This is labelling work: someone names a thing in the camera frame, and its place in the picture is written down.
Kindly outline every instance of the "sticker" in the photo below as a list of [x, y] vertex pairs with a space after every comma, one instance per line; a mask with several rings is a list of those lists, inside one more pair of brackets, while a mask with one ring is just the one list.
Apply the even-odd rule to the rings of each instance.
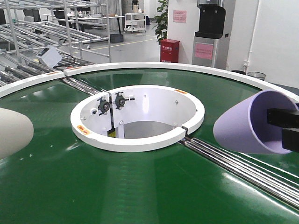
[[211, 60], [213, 55], [213, 48], [214, 48], [213, 44], [195, 43], [194, 56]]
[[173, 11], [174, 22], [186, 23], [186, 18], [187, 18], [187, 11], [181, 11], [181, 10]]
[[54, 75], [54, 74], [57, 74], [59, 71], [53, 71], [53, 72], [49, 72], [47, 73], [47, 75]]
[[81, 67], [72, 68], [70, 70], [81, 69]]
[[177, 91], [177, 92], [180, 92], [180, 93], [183, 93], [183, 94], [187, 94], [187, 92], [182, 91], [182, 90], [174, 90], [174, 91]]
[[83, 133], [83, 135], [88, 135], [88, 134], [90, 134], [90, 131], [88, 131], [88, 130], [87, 130], [85, 127], [83, 127], [82, 125], [78, 125], [78, 126], [77, 126], [77, 129], [79, 129], [80, 132]]

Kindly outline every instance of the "green conveyor belt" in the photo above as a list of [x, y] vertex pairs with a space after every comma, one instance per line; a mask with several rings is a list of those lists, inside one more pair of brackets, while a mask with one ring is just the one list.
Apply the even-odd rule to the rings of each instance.
[[[217, 118], [259, 91], [168, 69], [108, 70], [75, 78], [107, 90], [139, 84], [185, 90], [206, 109], [202, 127], [192, 135], [216, 146]], [[25, 114], [35, 128], [27, 147], [0, 160], [1, 224], [299, 223], [298, 211], [178, 143], [145, 153], [113, 153], [82, 142], [72, 132], [70, 114], [86, 97], [51, 81], [0, 100], [0, 107]], [[251, 156], [299, 175], [299, 154]], [[298, 183], [293, 175], [278, 173]]]

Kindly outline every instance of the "black water dispenser top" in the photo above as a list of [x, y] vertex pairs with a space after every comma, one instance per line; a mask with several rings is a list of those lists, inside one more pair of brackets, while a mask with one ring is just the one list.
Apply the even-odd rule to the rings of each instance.
[[220, 7], [219, 0], [198, 0], [200, 8], [199, 30], [196, 37], [220, 39], [223, 36], [225, 9]]

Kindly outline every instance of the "orange warning label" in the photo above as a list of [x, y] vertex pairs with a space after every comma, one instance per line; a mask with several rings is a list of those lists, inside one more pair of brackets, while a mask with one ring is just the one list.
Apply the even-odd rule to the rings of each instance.
[[71, 68], [69, 70], [76, 70], [76, 69], [80, 69], [81, 67], [76, 67], [76, 68]]
[[90, 134], [90, 131], [88, 131], [85, 127], [83, 127], [82, 125], [78, 125], [77, 128], [80, 130], [80, 132], [83, 133], [83, 135], [88, 135]]
[[177, 92], [180, 92], [180, 93], [183, 93], [183, 94], [187, 94], [187, 92], [182, 91], [182, 90], [174, 90], [174, 91], [177, 91]]
[[47, 73], [47, 75], [54, 75], [54, 74], [57, 74], [59, 71], [53, 71], [53, 72], [49, 72]]

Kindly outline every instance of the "purple cylinder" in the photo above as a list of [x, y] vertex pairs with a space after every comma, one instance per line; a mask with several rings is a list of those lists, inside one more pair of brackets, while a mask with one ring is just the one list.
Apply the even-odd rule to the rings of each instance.
[[298, 110], [281, 92], [264, 90], [238, 103], [214, 124], [214, 137], [228, 150], [253, 154], [286, 154], [282, 148], [282, 128], [267, 123], [267, 109]]

